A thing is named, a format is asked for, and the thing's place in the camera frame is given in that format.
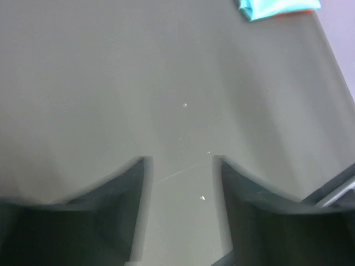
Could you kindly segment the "teal t-shirt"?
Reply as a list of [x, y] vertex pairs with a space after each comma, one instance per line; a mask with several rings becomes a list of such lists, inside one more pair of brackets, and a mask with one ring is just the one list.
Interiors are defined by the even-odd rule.
[[289, 13], [313, 12], [320, 9], [319, 0], [240, 0], [238, 8], [249, 21]]

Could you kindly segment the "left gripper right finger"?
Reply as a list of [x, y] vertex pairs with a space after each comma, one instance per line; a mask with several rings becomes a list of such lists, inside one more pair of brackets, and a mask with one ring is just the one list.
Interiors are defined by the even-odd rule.
[[217, 265], [353, 265], [354, 177], [315, 205], [295, 202], [214, 157], [232, 250]]

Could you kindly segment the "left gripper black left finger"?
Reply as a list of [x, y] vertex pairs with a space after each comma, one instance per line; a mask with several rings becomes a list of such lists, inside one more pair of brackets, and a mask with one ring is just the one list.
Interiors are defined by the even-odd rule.
[[138, 157], [67, 201], [1, 198], [2, 265], [124, 265], [143, 253], [153, 160]]

